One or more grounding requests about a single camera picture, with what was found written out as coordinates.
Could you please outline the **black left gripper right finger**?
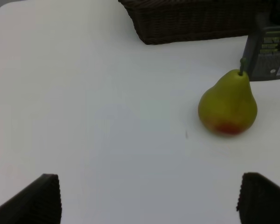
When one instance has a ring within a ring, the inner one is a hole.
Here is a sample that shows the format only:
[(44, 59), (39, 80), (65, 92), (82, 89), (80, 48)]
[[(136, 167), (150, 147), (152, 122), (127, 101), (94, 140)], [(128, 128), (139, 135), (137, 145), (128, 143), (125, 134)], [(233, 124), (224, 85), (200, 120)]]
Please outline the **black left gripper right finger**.
[(259, 173), (244, 173), (236, 211), (242, 224), (280, 224), (280, 186)]

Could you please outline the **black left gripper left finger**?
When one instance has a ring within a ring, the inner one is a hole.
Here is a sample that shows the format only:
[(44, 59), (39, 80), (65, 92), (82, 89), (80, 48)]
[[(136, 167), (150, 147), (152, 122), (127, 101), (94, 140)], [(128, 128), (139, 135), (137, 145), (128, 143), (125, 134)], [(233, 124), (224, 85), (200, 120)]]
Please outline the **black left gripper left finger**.
[(43, 174), (0, 206), (0, 224), (59, 224), (62, 201), (59, 178)]

